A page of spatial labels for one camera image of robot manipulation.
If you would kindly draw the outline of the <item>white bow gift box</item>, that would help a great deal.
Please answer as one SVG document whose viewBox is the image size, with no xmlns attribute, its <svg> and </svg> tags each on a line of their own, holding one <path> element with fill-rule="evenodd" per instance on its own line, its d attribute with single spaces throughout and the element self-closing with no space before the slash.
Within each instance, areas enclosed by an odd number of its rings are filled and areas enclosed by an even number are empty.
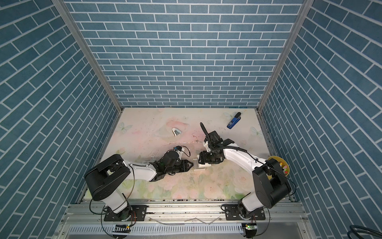
<svg viewBox="0 0 382 239">
<path fill-rule="evenodd" d="M 194 171 L 205 170 L 207 167 L 209 167 L 208 165 L 205 165 L 205 164 L 199 164 L 199 160 L 197 158 L 193 159 L 193 164 L 194 164 Z"/>
</svg>

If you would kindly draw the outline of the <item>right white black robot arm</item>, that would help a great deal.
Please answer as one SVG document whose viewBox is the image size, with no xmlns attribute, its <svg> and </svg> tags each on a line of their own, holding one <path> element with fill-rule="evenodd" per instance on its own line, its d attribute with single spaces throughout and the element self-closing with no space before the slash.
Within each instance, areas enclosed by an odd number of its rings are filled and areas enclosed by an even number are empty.
<svg viewBox="0 0 382 239">
<path fill-rule="evenodd" d="M 253 212 L 258 208 L 274 207 L 292 191 L 288 178 L 275 159 L 256 157 L 238 146 L 229 145 L 200 152 L 198 164 L 220 164 L 224 160 L 234 162 L 253 177 L 254 191 L 239 202 L 242 211 Z"/>
</svg>

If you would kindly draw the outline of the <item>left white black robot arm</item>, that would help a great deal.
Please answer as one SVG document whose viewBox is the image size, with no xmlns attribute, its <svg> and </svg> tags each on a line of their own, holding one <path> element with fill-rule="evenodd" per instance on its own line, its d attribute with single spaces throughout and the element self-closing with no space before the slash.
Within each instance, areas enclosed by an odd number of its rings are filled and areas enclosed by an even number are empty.
<svg viewBox="0 0 382 239">
<path fill-rule="evenodd" d="M 97 164 L 84 175 L 84 180 L 94 201 L 104 202 L 112 212 L 118 214 L 129 205 L 128 196 L 118 191 L 118 187 L 126 180 L 145 180 L 156 182 L 166 175 L 188 172 L 194 164 L 182 159 L 183 148 L 167 151 L 159 160 L 148 164 L 133 163 L 124 160 L 121 155 L 114 154 Z"/>
</svg>

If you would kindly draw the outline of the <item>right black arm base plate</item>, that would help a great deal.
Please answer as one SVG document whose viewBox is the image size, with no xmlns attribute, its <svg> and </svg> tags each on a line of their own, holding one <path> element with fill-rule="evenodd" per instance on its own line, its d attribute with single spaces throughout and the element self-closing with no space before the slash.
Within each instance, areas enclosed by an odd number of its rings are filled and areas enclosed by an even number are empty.
<svg viewBox="0 0 382 239">
<path fill-rule="evenodd" d="M 258 208 L 252 212 L 245 209 L 244 206 L 238 204 L 223 204 L 221 210 L 225 214 L 227 221 L 238 220 L 256 220 L 262 221 L 266 219 L 263 208 Z"/>
</svg>

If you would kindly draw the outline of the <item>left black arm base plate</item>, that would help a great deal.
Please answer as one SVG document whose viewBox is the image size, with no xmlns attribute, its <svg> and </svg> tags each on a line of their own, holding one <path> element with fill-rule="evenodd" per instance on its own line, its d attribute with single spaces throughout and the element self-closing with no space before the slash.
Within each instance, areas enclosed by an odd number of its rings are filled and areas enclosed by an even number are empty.
<svg viewBox="0 0 382 239">
<path fill-rule="evenodd" d="M 146 212 L 146 205 L 129 205 L 119 213 L 115 213 L 110 207 L 106 206 L 103 209 L 104 220 L 106 222 L 141 222 L 144 221 Z"/>
</svg>

